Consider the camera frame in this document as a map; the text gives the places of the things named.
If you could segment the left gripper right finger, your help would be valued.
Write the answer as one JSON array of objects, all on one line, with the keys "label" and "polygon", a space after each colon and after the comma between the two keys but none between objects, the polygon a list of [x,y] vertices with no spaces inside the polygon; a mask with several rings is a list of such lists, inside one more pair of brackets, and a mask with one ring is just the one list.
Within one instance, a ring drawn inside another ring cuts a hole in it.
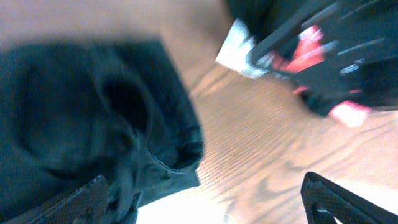
[{"label": "left gripper right finger", "polygon": [[308,224],[392,224],[393,214],[314,172],[307,172],[301,196]]}]

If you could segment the black pants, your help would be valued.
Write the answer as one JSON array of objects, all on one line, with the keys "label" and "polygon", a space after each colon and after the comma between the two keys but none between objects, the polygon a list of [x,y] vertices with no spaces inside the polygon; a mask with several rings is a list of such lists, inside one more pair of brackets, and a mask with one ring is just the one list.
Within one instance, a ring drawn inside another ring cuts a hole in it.
[{"label": "black pants", "polygon": [[1,222],[108,184],[99,223],[199,186],[203,133],[159,40],[36,43],[1,52]]}]

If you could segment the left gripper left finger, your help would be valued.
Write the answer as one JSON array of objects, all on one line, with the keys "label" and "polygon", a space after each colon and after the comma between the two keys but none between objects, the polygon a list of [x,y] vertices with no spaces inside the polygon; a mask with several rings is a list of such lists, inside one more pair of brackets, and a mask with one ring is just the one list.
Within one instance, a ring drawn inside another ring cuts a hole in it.
[{"label": "left gripper left finger", "polygon": [[74,191],[60,194],[4,224],[99,223],[105,213],[108,184],[99,175]]}]

